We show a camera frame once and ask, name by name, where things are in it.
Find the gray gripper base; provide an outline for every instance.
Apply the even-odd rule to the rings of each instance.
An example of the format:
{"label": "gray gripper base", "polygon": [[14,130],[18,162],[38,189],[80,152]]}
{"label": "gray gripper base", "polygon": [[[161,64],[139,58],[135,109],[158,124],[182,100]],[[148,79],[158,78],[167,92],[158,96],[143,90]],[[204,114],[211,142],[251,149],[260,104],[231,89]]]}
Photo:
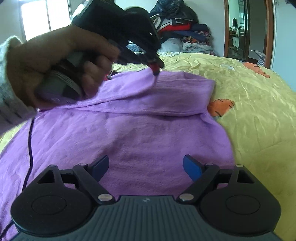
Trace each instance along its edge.
{"label": "gray gripper base", "polygon": [[172,196],[122,196],[101,206],[93,217],[72,233],[59,237],[18,234],[13,241],[280,241],[273,233],[236,237],[207,224],[194,206]]}

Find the human hand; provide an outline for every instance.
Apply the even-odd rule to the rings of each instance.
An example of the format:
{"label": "human hand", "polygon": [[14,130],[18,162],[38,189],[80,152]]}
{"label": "human hand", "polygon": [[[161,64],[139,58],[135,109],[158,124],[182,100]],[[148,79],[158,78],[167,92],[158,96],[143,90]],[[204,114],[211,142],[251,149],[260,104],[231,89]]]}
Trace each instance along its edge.
{"label": "human hand", "polygon": [[24,104],[34,108],[51,109],[57,106],[39,100],[34,91],[51,66],[75,50],[92,50],[100,54],[95,64],[85,62],[85,73],[81,79],[86,98],[95,96],[104,76],[110,72],[112,63],[118,58],[119,50],[104,37],[77,26],[40,35],[9,50],[7,77],[15,95]]}

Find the bright window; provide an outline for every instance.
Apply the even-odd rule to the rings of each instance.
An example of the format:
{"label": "bright window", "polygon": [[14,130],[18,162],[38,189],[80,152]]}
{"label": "bright window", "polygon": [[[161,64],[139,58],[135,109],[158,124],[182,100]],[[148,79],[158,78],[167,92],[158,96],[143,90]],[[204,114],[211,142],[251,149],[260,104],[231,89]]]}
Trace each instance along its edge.
{"label": "bright window", "polygon": [[26,40],[70,23],[68,0],[20,0]]}

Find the checkered fabric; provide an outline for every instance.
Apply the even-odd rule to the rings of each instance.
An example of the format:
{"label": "checkered fabric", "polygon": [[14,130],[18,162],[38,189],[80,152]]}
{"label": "checkered fabric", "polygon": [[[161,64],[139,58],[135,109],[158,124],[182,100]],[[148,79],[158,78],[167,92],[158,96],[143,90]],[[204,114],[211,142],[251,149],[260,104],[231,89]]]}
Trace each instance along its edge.
{"label": "checkered fabric", "polygon": [[265,54],[258,51],[258,50],[252,50],[252,51],[254,51],[259,56],[259,60],[257,62],[257,65],[260,65],[260,66],[264,67],[264,65],[265,65],[265,57],[266,57]]}

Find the yellow bedsheet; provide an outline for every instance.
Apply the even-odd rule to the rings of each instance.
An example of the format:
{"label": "yellow bedsheet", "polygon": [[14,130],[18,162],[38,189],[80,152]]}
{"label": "yellow bedsheet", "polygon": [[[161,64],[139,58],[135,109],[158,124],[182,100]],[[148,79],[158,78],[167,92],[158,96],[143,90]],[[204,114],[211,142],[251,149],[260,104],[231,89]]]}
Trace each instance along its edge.
{"label": "yellow bedsheet", "polygon": [[[233,145],[237,163],[245,165],[278,199],[282,214],[275,233],[296,240],[296,116],[295,93],[279,75],[270,78],[247,69],[237,60],[206,54],[181,53],[161,57],[164,70],[185,71],[216,81],[212,99],[235,102],[218,122]],[[114,70],[136,71],[144,65],[114,65]],[[2,137],[0,150],[19,128]]]}

